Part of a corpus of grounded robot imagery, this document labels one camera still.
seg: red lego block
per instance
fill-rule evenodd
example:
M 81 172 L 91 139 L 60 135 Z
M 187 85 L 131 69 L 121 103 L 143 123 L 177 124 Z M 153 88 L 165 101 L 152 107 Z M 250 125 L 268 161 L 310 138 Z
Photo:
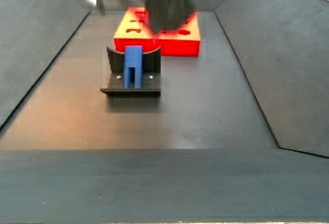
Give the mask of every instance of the red lego block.
M 115 33 L 116 51 L 123 52 L 125 45 L 141 45 L 145 52 L 160 46 L 161 56 L 197 57 L 200 35 L 196 13 L 172 32 L 160 32 L 153 35 L 147 24 L 145 9 L 129 8 Z

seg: black block holder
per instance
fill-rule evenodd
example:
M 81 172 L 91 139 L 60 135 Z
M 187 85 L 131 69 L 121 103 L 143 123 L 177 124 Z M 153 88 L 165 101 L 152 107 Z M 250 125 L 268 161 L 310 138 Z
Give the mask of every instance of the black block holder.
M 111 97 L 116 96 L 160 96 L 160 47 L 153 51 L 143 53 L 143 87 L 124 88 L 123 87 L 123 63 L 124 53 L 112 50 L 107 47 L 108 60 L 111 67 L 111 76 L 108 87 L 100 91 Z

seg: red block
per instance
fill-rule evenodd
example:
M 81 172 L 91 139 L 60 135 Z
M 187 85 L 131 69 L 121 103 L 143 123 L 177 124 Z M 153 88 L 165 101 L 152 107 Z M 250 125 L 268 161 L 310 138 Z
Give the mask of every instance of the red block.
M 200 35 L 197 16 L 193 13 L 173 32 L 153 35 L 148 29 L 148 13 L 144 8 L 129 8 L 115 32 L 115 50 L 125 45 L 141 45 L 144 52 L 160 46 L 161 56 L 197 57 Z

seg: blue block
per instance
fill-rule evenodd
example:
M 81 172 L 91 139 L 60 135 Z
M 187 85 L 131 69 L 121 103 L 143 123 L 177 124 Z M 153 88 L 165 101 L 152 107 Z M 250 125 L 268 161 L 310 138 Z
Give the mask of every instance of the blue block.
M 129 88 L 131 73 L 135 72 L 135 88 L 141 88 L 143 83 L 143 47 L 125 46 L 123 65 L 123 87 Z

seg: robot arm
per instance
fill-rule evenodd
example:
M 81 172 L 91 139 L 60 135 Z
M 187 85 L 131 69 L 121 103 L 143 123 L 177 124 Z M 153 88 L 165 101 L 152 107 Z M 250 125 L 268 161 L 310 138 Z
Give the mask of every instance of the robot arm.
M 148 27 L 155 34 L 179 28 L 193 13 L 189 0 L 145 0 L 148 11 Z

